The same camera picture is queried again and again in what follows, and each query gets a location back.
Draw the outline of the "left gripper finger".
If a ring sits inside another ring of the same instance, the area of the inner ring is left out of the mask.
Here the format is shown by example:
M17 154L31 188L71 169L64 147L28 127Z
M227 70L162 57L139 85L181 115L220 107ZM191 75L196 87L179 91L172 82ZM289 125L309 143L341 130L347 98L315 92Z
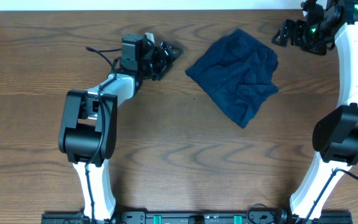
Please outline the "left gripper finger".
M172 62L160 62L154 65L154 80L161 80L172 68Z
M162 42L162 48L167 61L175 61L183 53L183 49L167 42Z

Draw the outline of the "navy blue shorts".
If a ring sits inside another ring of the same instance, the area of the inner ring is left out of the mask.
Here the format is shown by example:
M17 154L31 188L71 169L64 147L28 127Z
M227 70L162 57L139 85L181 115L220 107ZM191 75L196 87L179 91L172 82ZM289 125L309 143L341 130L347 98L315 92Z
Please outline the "navy blue shorts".
M241 29L213 43L185 73L240 128L278 92L273 73L278 55Z

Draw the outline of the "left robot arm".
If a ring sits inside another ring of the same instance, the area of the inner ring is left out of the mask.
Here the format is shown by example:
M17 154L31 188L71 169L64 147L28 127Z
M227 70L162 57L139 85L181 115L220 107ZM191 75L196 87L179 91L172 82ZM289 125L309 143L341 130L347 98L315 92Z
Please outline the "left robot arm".
M76 170L85 200L82 212L58 215L55 223L113 223L116 199L112 193L109 160L116 146L117 110L131 99L144 80L161 80L183 49L146 32L122 36L114 60L106 50L86 49L110 66L105 81L87 90L70 90L65 98L58 148Z

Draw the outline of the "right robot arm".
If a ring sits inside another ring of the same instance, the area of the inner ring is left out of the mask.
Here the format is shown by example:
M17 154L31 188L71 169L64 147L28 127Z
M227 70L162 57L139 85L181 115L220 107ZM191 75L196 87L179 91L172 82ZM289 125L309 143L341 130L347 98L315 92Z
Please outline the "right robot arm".
M279 46L296 45L305 52L339 56L336 108L316 123L313 161L289 208L273 215L275 223L351 223L348 212L326 212L324 203L344 175L358 163L358 1L304 1L302 20L286 20L272 38Z

